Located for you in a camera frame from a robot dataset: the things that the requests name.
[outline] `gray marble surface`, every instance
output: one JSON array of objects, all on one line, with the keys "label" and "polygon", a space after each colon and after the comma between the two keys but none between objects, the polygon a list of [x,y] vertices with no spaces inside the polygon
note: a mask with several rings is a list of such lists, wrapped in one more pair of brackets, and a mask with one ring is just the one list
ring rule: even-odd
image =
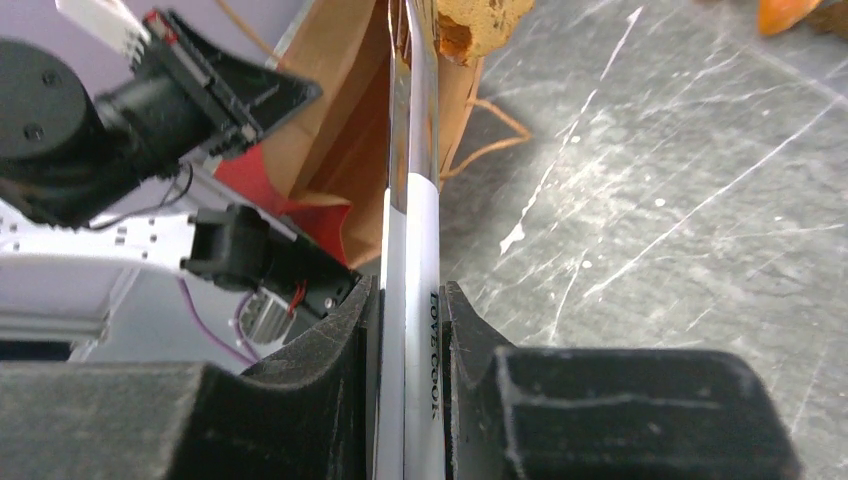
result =
[{"label": "gray marble surface", "polygon": [[755,8],[537,0],[480,88],[536,137],[448,182],[442,278],[520,344],[741,355],[848,478],[848,44]]}]

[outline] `orange object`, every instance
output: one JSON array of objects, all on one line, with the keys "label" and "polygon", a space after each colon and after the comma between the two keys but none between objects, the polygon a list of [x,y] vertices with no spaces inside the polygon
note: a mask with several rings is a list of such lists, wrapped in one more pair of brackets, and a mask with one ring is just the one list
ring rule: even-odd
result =
[{"label": "orange object", "polygon": [[763,35],[789,30],[819,6],[821,0],[760,0],[759,29]]}]

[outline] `brown food item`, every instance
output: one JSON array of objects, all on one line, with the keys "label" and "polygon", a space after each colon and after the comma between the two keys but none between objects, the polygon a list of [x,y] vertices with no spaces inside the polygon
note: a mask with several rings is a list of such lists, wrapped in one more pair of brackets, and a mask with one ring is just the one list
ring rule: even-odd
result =
[{"label": "brown food item", "polygon": [[806,22],[816,33],[832,33],[848,40],[848,0],[814,10],[807,16]]},{"label": "brown food item", "polygon": [[438,0],[439,51],[459,65],[509,41],[535,0]]}]

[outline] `black cable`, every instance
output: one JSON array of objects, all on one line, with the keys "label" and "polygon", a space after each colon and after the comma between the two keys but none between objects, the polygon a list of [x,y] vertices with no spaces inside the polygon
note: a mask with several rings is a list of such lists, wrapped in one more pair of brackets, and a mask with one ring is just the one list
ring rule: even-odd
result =
[{"label": "black cable", "polygon": [[148,213],[155,213],[155,212],[158,212],[159,210],[161,210],[163,208],[168,208],[170,206],[173,206],[174,204],[176,204],[177,202],[182,200],[186,196],[186,194],[188,194],[188,189],[191,188],[191,183],[194,180],[194,167],[190,163],[187,163],[185,165],[186,165],[186,167],[188,167],[188,180],[186,181],[186,186],[183,187],[182,191],[180,191],[180,193],[176,197],[174,197],[170,200],[163,200],[162,202],[160,202],[157,205],[153,205],[153,206],[145,207],[145,208],[140,208],[140,209],[138,209],[134,212],[126,213],[124,215],[115,217],[111,220],[107,220],[107,221],[100,223],[100,224],[97,224],[97,225],[89,225],[89,226],[85,227],[85,229],[90,230],[92,232],[101,232],[103,230],[114,227],[115,225],[123,222],[124,220],[126,220],[128,218],[137,217],[139,215],[146,215]]}]

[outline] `paper bag handle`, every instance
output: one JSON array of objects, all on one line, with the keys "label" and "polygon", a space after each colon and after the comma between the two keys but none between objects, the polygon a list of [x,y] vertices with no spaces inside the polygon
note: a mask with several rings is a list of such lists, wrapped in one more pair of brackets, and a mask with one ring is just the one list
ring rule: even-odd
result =
[{"label": "paper bag handle", "polygon": [[468,168],[469,165],[471,165],[471,162],[473,162],[474,160],[477,160],[478,158],[482,157],[483,155],[486,155],[487,153],[495,152],[495,151],[498,151],[498,150],[503,150],[505,148],[514,147],[516,145],[526,143],[526,142],[530,141],[530,139],[533,138],[533,134],[530,133],[530,131],[527,129],[527,127],[520,124],[518,122],[518,120],[510,117],[503,110],[501,110],[497,105],[493,104],[492,102],[490,102],[488,100],[482,100],[480,98],[470,98],[470,99],[468,99],[468,102],[466,102],[466,105],[481,107],[481,108],[488,110],[490,113],[492,113],[492,115],[498,117],[502,122],[507,124],[507,126],[512,128],[515,131],[515,133],[518,134],[518,136],[510,137],[510,138],[504,138],[502,140],[498,140],[496,142],[490,143],[489,145],[486,145],[485,147],[482,147],[482,148],[476,150],[475,152],[473,152],[470,155],[468,155],[467,157],[465,157],[465,160],[463,160],[458,166],[456,166],[455,168],[451,168],[447,172],[441,174],[439,176],[439,178],[442,181],[445,181],[449,178],[453,178],[453,177],[459,175],[460,173],[462,173],[463,170],[465,170],[466,168]]}]

